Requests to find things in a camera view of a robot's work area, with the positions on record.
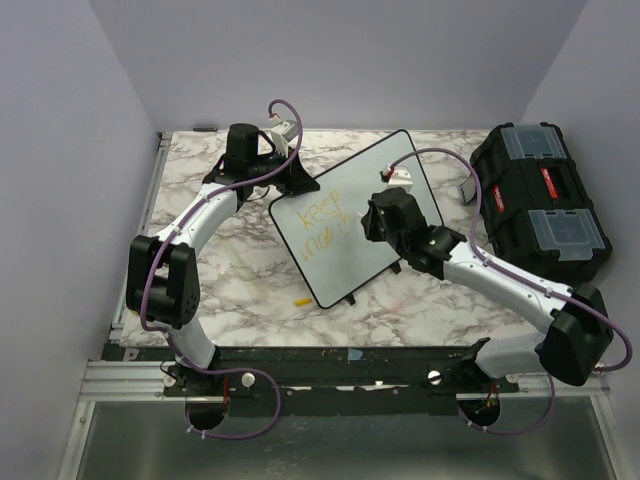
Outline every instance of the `white corner wall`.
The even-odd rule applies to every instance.
[[[161,130],[265,123],[490,128],[517,120],[586,0],[91,0]]]
[[[611,318],[640,350],[640,2],[590,0],[531,100],[525,122],[557,123],[614,254],[598,280]],[[620,358],[618,348],[610,361]],[[640,477],[640,368],[610,375]]]
[[[0,15],[0,477],[57,475],[158,145],[87,0]]]

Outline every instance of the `white connector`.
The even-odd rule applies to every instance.
[[[298,136],[298,124],[293,120],[281,120],[280,117],[274,115],[270,118],[273,127],[271,127],[271,140],[276,146],[276,151],[286,157],[289,155],[289,143]]]
[[[395,167],[389,176],[389,182],[387,184],[389,188],[403,188],[405,192],[410,193],[411,187],[413,187],[413,180],[411,180],[411,174],[406,167]]]

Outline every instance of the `toolbox organizer compartment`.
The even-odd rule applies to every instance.
[[[562,131],[541,123],[494,128],[471,156],[482,217],[498,257],[550,280],[593,278],[612,247]]]

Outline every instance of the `screw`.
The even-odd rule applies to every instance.
[[[256,383],[256,377],[253,375],[253,373],[247,372],[242,375],[242,379],[240,381],[242,382],[242,385],[249,388],[253,386],[254,383]]]
[[[176,379],[170,377],[169,375],[165,375],[162,379],[162,384],[167,388],[171,388],[176,384]]]
[[[431,370],[427,374],[427,378],[429,379],[429,383],[431,385],[440,385],[440,383],[442,382],[442,375],[440,375],[440,372],[437,370]]]

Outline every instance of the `marble table surface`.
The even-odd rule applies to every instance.
[[[305,131],[302,163],[312,175],[384,138],[390,132]],[[445,147],[469,157],[486,131],[412,131],[416,148]],[[173,135],[151,221],[159,231],[192,201],[224,152],[226,132]],[[445,225],[468,235],[472,207],[463,207],[457,186],[462,165],[442,154],[422,155],[427,178]],[[254,197],[264,193],[256,189]],[[211,238],[198,258],[204,330],[222,346],[441,346],[470,345],[491,336],[506,338],[534,329],[466,287],[412,271],[401,262],[399,275],[386,271],[355,292],[356,304],[329,310],[315,304],[271,222],[267,207],[279,194],[245,204]],[[479,235],[478,243],[486,242]],[[161,346],[164,338],[144,332],[126,311],[121,345]]]

